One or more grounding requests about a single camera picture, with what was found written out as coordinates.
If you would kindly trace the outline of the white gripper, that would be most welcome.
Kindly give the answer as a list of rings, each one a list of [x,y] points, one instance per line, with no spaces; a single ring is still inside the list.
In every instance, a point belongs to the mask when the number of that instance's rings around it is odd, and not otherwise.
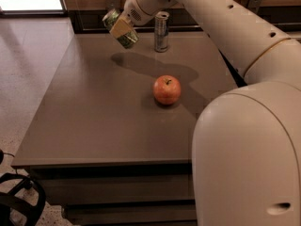
[[[119,17],[110,29],[110,34],[119,38],[132,31],[131,25],[148,23],[159,11],[171,8],[174,0],[126,0],[122,16]]]

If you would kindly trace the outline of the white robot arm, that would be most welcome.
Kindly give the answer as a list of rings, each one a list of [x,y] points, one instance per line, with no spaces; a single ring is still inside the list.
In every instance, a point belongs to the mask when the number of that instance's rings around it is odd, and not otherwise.
[[[179,3],[245,79],[198,118],[198,226],[301,225],[300,44],[233,0],[126,0],[125,34]]]

